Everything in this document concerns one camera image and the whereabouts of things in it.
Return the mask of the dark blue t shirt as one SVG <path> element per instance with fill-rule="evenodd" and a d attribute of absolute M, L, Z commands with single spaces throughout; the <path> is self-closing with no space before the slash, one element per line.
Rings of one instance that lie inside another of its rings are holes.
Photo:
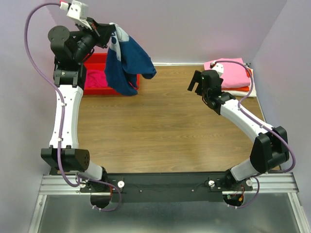
<path fill-rule="evenodd" d="M 110 23 L 115 31 L 107 51 L 105 76 L 109 87 L 124 96 L 135 96 L 137 76 L 152 79 L 157 71 L 146 51 L 118 24 Z"/>

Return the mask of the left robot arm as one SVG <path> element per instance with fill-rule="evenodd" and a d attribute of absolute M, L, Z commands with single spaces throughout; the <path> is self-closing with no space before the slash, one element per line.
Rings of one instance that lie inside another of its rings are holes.
<path fill-rule="evenodd" d="M 55 26 L 48 33 L 54 54 L 56 114 L 49 146 L 41 150 L 41 158 L 62 175 L 74 173 L 78 184 L 93 185 L 106 183 L 108 177 L 105 168 L 91 161 L 89 151 L 79 148 L 77 124 L 87 73 L 84 63 L 95 46 L 107 47 L 115 26 L 91 18 L 87 21 L 90 28 L 78 25 L 78 31 L 71 32 Z"/>

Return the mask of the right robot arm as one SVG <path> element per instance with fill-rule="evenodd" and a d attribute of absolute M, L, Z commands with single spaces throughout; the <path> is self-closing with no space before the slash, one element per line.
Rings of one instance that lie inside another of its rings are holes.
<path fill-rule="evenodd" d="M 215 70 L 196 70 L 188 91 L 201 96 L 208 108 L 233 122 L 253 143 L 249 158 L 225 172 L 222 183 L 231 188 L 246 178 L 266 173 L 288 161 L 288 138 L 283 127 L 273 127 L 260 120 L 233 95 L 222 91 L 222 82 Z"/>

